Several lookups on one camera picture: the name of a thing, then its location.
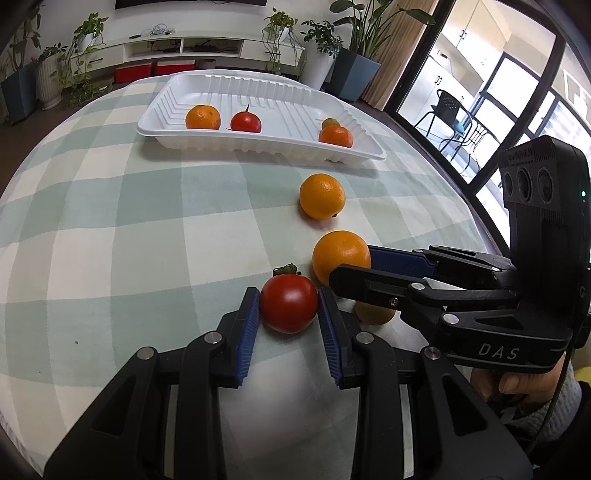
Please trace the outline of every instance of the small yellow fruit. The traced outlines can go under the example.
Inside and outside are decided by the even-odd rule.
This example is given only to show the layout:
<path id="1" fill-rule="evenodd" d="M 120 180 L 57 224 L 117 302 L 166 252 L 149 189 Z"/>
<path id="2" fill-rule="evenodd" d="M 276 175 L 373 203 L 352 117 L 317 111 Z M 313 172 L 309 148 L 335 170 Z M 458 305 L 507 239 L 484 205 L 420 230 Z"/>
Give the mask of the small yellow fruit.
<path id="1" fill-rule="evenodd" d="M 355 302 L 355 313 L 357 318 L 367 325 L 385 325 L 394 318 L 396 310 L 357 301 Z"/>
<path id="2" fill-rule="evenodd" d="M 314 220 L 328 220 L 345 207 L 345 190 L 339 181 L 326 173 L 316 173 L 300 187 L 300 205 Z"/>
<path id="3" fill-rule="evenodd" d="M 327 118 L 322 122 L 321 130 L 324 130 L 326 127 L 340 127 L 340 123 L 336 118 Z"/>

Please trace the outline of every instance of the hanging plant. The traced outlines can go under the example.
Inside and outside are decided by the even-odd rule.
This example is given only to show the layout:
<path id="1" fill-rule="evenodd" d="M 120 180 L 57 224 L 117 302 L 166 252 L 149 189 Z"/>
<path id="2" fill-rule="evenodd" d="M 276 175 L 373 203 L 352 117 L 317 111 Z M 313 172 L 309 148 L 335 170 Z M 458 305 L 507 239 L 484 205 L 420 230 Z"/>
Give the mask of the hanging plant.
<path id="1" fill-rule="evenodd" d="M 273 9 L 273 15 L 266 17 L 268 24 L 262 29 L 262 42 L 269 54 L 266 70 L 276 75 L 281 75 L 281 50 L 280 45 L 284 39 L 289 39 L 294 55 L 297 58 L 297 46 L 300 45 L 294 34 L 296 18 L 292 18 L 285 12 Z"/>

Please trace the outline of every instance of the television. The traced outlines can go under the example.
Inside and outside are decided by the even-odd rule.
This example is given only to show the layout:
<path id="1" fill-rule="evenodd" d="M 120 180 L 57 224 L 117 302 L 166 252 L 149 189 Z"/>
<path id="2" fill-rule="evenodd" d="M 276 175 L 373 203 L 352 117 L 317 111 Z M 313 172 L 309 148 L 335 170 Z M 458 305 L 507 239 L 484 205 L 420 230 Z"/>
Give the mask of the television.
<path id="1" fill-rule="evenodd" d="M 115 9 L 136 7 L 137 5 L 145 4 L 158 4 L 161 2 L 193 2 L 196 0 L 116 0 Z M 248 4 L 248 5 L 260 5 L 264 7 L 267 4 L 267 0 L 231 0 L 237 4 Z"/>

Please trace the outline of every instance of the tomato stem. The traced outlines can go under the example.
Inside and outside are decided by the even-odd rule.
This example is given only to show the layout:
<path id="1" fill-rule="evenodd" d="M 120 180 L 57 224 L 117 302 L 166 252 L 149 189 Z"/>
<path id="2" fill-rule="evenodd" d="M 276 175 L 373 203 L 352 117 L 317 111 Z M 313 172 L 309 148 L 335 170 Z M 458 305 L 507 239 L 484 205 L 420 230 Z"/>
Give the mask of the tomato stem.
<path id="1" fill-rule="evenodd" d="M 277 275 L 301 275 L 301 272 L 298 272 L 297 267 L 293 264 L 287 264 L 285 267 L 279 267 L 273 269 L 273 276 L 276 277 Z"/>

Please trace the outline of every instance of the tomato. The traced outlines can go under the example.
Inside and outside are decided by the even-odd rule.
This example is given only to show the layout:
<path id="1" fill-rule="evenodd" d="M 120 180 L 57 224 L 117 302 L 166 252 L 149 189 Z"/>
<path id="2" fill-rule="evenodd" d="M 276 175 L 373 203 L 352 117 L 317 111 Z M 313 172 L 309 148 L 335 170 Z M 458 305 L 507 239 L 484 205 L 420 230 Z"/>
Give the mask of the tomato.
<path id="1" fill-rule="evenodd" d="M 250 132 L 253 134 L 259 134 L 262 130 L 261 119 L 258 118 L 254 113 L 248 111 L 248 107 L 244 112 L 237 113 L 230 121 L 230 130 L 235 132 Z"/>
<path id="2" fill-rule="evenodd" d="M 302 275 L 278 275 L 261 290 L 261 316 L 278 332 L 301 332 L 312 323 L 317 310 L 316 287 Z"/>

